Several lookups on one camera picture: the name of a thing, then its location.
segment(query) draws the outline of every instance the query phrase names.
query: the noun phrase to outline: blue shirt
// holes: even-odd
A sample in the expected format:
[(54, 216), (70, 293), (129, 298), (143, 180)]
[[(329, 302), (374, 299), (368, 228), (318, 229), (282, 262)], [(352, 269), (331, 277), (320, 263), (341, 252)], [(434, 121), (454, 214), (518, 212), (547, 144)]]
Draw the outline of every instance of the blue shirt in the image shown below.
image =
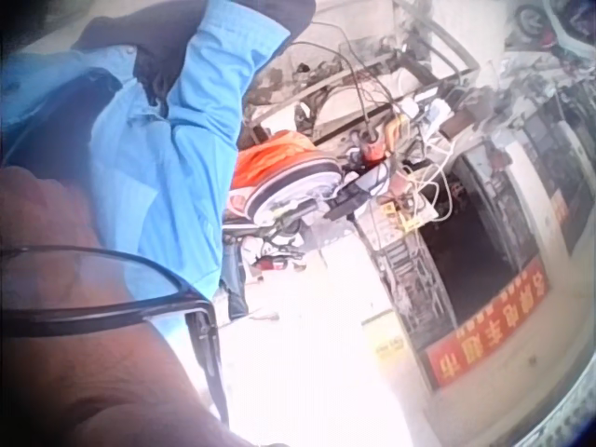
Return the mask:
[(221, 272), (242, 97), (289, 34), (252, 9), (210, 0), (168, 96), (168, 119), (149, 105), (132, 75), (133, 47), (18, 55), (3, 69), (2, 129), (90, 68), (108, 70), (123, 87), (100, 113), (90, 142), (102, 240), (166, 266), (211, 298)]

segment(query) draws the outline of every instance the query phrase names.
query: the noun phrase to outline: red banner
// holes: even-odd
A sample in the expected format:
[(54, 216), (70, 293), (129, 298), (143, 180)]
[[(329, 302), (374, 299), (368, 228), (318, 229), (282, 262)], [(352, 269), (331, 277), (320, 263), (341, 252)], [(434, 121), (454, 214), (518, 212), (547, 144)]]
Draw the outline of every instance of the red banner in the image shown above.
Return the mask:
[(426, 349), (439, 386), (449, 385), (504, 344), (548, 291), (544, 265), (536, 256), (478, 314)]

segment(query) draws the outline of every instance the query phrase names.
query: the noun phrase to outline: shirt sleeve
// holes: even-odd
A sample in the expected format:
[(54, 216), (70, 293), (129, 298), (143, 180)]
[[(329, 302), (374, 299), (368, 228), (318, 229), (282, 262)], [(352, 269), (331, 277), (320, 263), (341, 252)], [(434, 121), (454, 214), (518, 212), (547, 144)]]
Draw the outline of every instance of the shirt sleeve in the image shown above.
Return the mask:
[(242, 97), (288, 36), (284, 27), (252, 9), (210, 0), (169, 94), (172, 142), (185, 182), (195, 211), (217, 237), (237, 160)]

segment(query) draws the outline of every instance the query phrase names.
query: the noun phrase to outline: eyeglasses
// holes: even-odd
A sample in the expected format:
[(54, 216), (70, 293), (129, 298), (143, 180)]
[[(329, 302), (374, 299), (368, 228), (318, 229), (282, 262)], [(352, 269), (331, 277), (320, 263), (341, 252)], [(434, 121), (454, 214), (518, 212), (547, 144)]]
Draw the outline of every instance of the eyeglasses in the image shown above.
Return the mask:
[(2, 336), (112, 331), (184, 314), (222, 422), (229, 416), (213, 304), (167, 268), (132, 254), (69, 246), (0, 251)]

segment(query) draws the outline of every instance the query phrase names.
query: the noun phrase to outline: black eyeglass frame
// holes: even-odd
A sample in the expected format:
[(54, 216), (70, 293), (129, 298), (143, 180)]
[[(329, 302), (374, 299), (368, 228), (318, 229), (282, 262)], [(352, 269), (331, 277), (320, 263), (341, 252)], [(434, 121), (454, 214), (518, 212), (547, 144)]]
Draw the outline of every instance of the black eyeglass frame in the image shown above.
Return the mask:
[(164, 266), (120, 251), (64, 245), (29, 246), (2, 249), (0, 260), (3, 263), (21, 254), (52, 251), (99, 254), (144, 264), (171, 281), (178, 291), (166, 296), (117, 305), (43, 310), (2, 309), (3, 338), (60, 337), (112, 331), (142, 324), (151, 318), (184, 313), (196, 360), (205, 373), (213, 403), (222, 422), (229, 425), (222, 380), (219, 330), (215, 309), (210, 300)]

